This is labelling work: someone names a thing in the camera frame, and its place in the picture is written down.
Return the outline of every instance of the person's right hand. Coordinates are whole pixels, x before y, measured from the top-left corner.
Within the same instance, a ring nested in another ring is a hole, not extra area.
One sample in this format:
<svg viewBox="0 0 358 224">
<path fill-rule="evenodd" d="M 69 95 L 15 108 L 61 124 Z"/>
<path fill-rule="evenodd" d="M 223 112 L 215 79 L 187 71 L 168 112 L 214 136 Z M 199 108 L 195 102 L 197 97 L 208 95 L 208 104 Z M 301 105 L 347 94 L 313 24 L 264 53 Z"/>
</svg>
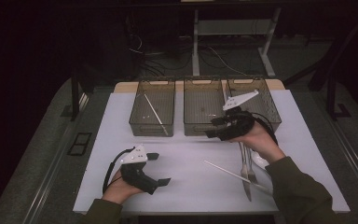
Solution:
<svg viewBox="0 0 358 224">
<path fill-rule="evenodd" d="M 255 121 L 253 129 L 247 134 L 228 140 L 229 142 L 242 142 L 247 147 L 258 152 L 261 158 L 272 163 L 285 157 L 283 151 L 272 140 L 267 131 Z"/>
</svg>

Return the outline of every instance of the utensil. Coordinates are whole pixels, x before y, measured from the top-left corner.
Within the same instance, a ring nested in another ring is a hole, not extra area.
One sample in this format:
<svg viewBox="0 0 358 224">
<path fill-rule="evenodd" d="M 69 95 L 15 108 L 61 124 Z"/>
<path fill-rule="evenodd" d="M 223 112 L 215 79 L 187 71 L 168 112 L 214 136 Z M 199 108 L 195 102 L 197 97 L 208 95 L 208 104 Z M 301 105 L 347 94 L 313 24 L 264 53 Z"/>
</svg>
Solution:
<svg viewBox="0 0 358 224">
<path fill-rule="evenodd" d="M 242 144 L 242 146 L 245 148 L 246 150 L 246 155 L 248 156 L 248 163 L 249 163 L 249 170 L 248 170 L 248 178 L 249 180 L 254 183 L 254 184 L 258 184 L 257 182 L 257 178 L 255 177 L 255 171 L 252 169 L 252 151 L 249 147 L 246 147 Z"/>
<path fill-rule="evenodd" d="M 263 190 L 264 192 L 266 192 L 266 193 L 268 193 L 268 194 L 272 194 L 271 191 L 270 191 L 268 188 L 266 188 L 266 187 L 264 187 L 264 186 L 262 186 L 262 185 L 253 184 L 249 179 L 246 179 L 246 178 L 243 178 L 242 176 L 236 175 L 236 174 L 234 174 L 234 173 L 232 173 L 232 172 L 230 172 L 230 171 L 228 171 L 228 170 L 225 170 L 225 169 L 223 169 L 222 167 L 217 166 L 217 165 L 215 165 L 215 164 L 213 164 L 213 163 L 211 163 L 211 162 L 209 162 L 209 161 L 204 161 L 204 162 L 206 162 L 206 163 L 208 163 L 208 164 L 214 166 L 215 168 L 217 168 L 217 169 L 219 169 L 219 170 L 221 170 L 221 171 L 224 171 L 224 172 L 226 172 L 226 173 L 228 173 L 228 174 L 230 174 L 230 175 L 234 175 L 235 177 L 237 177 L 237 178 L 239 178 L 239 179 L 241 179 L 241 180 L 243 180 L 243 181 L 245 181 L 245 182 L 247 182 L 247 183 L 252 184 L 253 186 L 257 187 L 258 189 Z"/>
<path fill-rule="evenodd" d="M 153 113 L 155 114 L 155 116 L 156 116 L 156 118 L 157 118 L 157 120 L 158 120 L 158 123 L 159 123 L 159 124 L 161 125 L 161 127 L 162 127 L 162 130 L 164 130 L 165 134 L 168 135 L 167 130 L 165 129 L 164 125 L 162 125 L 161 119 L 159 119 L 159 116 L 158 116 L 156 110 L 154 109 L 154 107 L 153 107 L 152 104 L 150 103 L 149 98 L 147 98 L 146 94 L 145 94 L 145 98 L 146 98 L 147 102 L 149 103 L 150 108 L 152 108 Z"/>
<path fill-rule="evenodd" d="M 252 152 L 252 161 L 263 170 L 266 170 L 266 166 L 269 165 L 269 163 L 263 158 L 261 158 L 256 151 Z"/>
<path fill-rule="evenodd" d="M 246 154 L 245 154 L 245 150 L 243 148 L 243 144 L 242 143 L 239 143 L 240 144 L 240 149 L 241 149 L 241 155 L 242 155 L 242 169 L 241 169 L 241 176 L 248 179 L 249 178 L 249 174 L 248 174 L 248 167 L 247 167 L 247 162 L 246 162 Z M 249 202 L 252 201 L 252 195 L 251 195 L 251 186 L 248 182 L 246 181 L 243 181 L 242 180 L 242 184 L 243 184 L 243 188 L 245 189 L 245 193 L 246 193 L 246 196 L 248 197 L 249 199 Z"/>
</svg>

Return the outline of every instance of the person's left hand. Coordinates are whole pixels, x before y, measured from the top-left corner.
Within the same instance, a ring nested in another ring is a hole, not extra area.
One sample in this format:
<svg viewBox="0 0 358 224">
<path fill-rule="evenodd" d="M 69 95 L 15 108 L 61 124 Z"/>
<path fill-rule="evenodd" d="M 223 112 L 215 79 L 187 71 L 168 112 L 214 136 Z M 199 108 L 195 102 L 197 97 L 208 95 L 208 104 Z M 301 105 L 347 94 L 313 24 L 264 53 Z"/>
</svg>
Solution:
<svg viewBox="0 0 358 224">
<path fill-rule="evenodd" d="M 141 189 L 127 184 L 121 177 L 120 170 L 118 170 L 113 176 L 110 186 L 103 194 L 102 199 L 112 203 L 123 204 L 130 196 L 142 192 Z"/>
</svg>

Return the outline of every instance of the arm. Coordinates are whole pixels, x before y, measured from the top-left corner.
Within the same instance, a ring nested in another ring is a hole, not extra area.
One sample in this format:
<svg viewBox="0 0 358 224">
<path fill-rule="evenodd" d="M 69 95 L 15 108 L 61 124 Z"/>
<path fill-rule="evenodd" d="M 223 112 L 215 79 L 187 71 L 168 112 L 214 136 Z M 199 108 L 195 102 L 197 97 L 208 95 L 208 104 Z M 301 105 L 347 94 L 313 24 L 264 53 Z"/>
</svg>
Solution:
<svg viewBox="0 0 358 224">
<path fill-rule="evenodd" d="M 80 224 L 118 224 L 122 204 L 130 196 L 141 192 L 140 189 L 127 184 L 118 170 L 103 197 L 94 200 L 88 213 L 80 219 Z"/>
<path fill-rule="evenodd" d="M 243 142 L 269 162 L 273 198 L 288 224 L 342 223 L 332 210 L 332 197 L 325 187 L 302 173 L 290 157 L 275 144 L 264 128 L 255 123 L 244 136 L 230 140 Z"/>
</svg>

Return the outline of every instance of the green sleeve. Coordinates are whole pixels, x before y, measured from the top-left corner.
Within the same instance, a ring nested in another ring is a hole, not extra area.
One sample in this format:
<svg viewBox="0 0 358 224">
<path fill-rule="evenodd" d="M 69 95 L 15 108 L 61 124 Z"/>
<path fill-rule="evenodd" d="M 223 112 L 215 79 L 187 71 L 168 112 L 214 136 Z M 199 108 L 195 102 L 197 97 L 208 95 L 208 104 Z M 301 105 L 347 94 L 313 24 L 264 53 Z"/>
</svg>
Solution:
<svg viewBox="0 0 358 224">
<path fill-rule="evenodd" d="M 273 198 L 287 224 L 342 223 L 326 188 L 302 173 L 290 157 L 273 162 L 266 170 L 272 178 Z"/>
<path fill-rule="evenodd" d="M 121 204 L 95 199 L 80 224 L 118 224 L 122 208 Z"/>
</svg>

